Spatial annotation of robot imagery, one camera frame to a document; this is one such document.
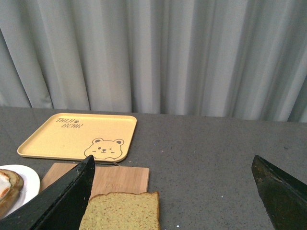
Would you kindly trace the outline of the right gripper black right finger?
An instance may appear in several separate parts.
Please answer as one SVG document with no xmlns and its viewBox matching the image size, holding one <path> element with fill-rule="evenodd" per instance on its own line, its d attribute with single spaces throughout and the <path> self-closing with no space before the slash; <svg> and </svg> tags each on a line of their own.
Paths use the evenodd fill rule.
<svg viewBox="0 0 307 230">
<path fill-rule="evenodd" d="M 276 230 L 307 228 L 307 185 L 259 155 L 252 174 L 259 196 Z"/>
</svg>

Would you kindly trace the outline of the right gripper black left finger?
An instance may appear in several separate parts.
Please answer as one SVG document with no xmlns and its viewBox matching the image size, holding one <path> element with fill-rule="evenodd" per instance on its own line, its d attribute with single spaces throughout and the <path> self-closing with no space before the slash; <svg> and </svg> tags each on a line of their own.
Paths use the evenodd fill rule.
<svg viewBox="0 0 307 230">
<path fill-rule="evenodd" d="M 77 230 L 95 174 L 92 155 L 0 221 L 2 230 Z"/>
</svg>

